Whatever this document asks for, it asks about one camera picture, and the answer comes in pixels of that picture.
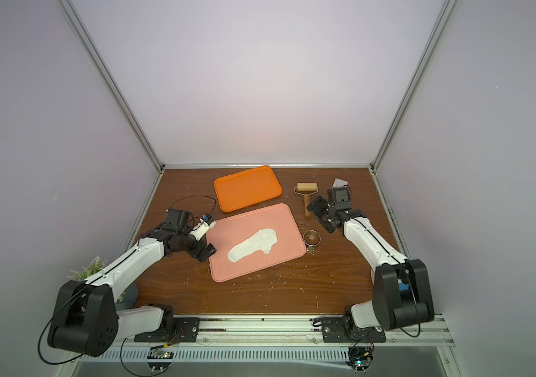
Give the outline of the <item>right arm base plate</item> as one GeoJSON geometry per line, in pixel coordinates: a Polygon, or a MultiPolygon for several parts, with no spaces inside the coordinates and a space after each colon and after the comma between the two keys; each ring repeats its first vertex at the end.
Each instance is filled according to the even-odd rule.
{"type": "Polygon", "coordinates": [[[320,331],[325,343],[386,342],[386,335],[382,328],[358,328],[343,317],[318,317],[311,323],[314,329],[320,331]]]}

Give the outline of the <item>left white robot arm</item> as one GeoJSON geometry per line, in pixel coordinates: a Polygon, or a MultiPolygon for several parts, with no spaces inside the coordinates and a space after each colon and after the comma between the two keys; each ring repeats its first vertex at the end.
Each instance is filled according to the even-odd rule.
{"type": "Polygon", "coordinates": [[[142,336],[171,342],[176,336],[170,306],[153,304],[117,309],[120,296],[160,260],[186,252],[199,262],[207,261],[216,248],[207,241],[215,227],[212,215],[192,225],[190,212],[167,210],[165,220],[122,256],[82,281],[71,280],[58,291],[54,313],[43,334],[47,345],[82,355],[99,357],[116,341],[142,336]]]}

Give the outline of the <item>pink silicone mat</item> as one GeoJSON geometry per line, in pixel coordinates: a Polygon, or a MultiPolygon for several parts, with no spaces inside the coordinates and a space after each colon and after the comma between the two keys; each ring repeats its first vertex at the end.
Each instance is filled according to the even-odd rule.
{"type": "Polygon", "coordinates": [[[249,273],[255,273],[283,262],[289,262],[306,254],[293,214],[286,204],[275,204],[241,215],[220,219],[207,234],[209,243],[216,247],[209,264],[213,281],[222,283],[249,273]],[[239,262],[230,262],[229,250],[248,239],[260,229],[274,229],[278,242],[269,254],[257,251],[239,262]]]}

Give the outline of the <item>wooden rolling pin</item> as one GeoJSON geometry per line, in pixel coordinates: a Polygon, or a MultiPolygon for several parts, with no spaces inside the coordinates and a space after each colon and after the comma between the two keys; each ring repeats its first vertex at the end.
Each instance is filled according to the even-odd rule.
{"type": "Polygon", "coordinates": [[[315,182],[298,182],[294,192],[304,198],[304,215],[305,218],[311,218],[312,213],[307,209],[310,205],[310,197],[318,192],[318,184],[315,182]]]}

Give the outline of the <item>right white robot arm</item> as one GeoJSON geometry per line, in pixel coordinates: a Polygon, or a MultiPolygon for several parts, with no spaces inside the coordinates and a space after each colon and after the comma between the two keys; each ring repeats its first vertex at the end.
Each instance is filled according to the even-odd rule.
{"type": "Polygon", "coordinates": [[[318,196],[306,209],[328,232],[340,231],[371,267],[372,298],[344,311],[348,337],[359,339],[370,328],[388,331],[434,320],[428,269],[420,259],[409,259],[397,251],[361,210],[346,201],[330,203],[318,196]]]}

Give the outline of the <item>white dough lump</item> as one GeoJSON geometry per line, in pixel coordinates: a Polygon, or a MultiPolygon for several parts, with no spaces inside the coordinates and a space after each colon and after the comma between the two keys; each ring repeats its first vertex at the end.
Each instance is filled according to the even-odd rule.
{"type": "Polygon", "coordinates": [[[277,242],[277,232],[274,229],[260,229],[248,239],[233,246],[227,258],[230,262],[236,263],[257,251],[269,254],[277,242]]]}

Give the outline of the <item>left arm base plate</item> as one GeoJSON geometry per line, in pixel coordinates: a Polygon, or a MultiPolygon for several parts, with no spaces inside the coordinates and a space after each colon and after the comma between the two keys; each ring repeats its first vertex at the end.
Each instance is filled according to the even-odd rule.
{"type": "Polygon", "coordinates": [[[200,317],[175,317],[168,319],[158,330],[144,332],[134,337],[135,342],[162,342],[170,345],[196,342],[200,317]]]}

